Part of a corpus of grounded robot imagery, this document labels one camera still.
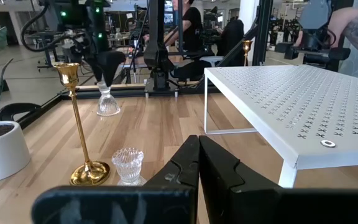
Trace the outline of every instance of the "perforated metal panel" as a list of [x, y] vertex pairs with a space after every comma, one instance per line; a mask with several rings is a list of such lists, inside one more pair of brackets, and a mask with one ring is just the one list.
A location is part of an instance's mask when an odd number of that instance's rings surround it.
[[[207, 68], [205, 73], [295, 166], [358, 165], [358, 78], [308, 65]], [[336, 146], [324, 146], [323, 140]]]

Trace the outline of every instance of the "white plant pot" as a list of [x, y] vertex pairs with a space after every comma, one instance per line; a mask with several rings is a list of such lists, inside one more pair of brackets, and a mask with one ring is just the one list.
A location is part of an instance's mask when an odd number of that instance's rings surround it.
[[13, 129], [0, 136], [0, 180], [15, 174], [30, 162], [30, 153], [20, 125], [14, 121], [0, 121]]

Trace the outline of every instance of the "tattooed arm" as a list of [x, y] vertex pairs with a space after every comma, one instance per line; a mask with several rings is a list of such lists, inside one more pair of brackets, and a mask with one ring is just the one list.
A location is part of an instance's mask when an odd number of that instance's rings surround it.
[[[333, 12], [328, 29], [333, 31], [337, 37], [344, 34], [358, 49], [358, 9], [348, 7]], [[333, 47], [338, 47], [338, 42], [339, 38], [337, 38]]]

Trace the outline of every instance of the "black t-shirt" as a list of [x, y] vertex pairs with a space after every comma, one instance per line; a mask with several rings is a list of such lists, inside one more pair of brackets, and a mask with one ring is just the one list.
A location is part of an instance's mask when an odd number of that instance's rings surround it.
[[201, 14], [195, 7], [190, 7], [183, 15], [182, 20], [190, 21], [191, 26], [183, 33], [183, 49], [189, 52], [197, 52], [203, 48], [203, 41], [200, 39], [203, 31]]

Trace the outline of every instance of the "brass candlestick holder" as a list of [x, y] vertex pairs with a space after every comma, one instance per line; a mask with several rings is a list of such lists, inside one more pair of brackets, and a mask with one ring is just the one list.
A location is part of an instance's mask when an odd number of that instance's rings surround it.
[[242, 44], [242, 48], [245, 52], [244, 56], [246, 58], [245, 65], [248, 66], [248, 52], [251, 50], [252, 40], [245, 40], [242, 42]]
[[70, 184], [77, 186], [96, 186], [107, 180], [110, 175], [110, 167], [105, 162], [91, 161], [88, 155], [75, 94], [75, 87], [78, 84], [78, 66], [80, 66], [78, 63], [61, 63], [54, 65], [54, 67], [58, 70], [60, 83], [70, 91], [78, 132], [80, 134], [82, 150], [85, 157], [85, 163], [75, 169], [72, 173], [70, 177]]

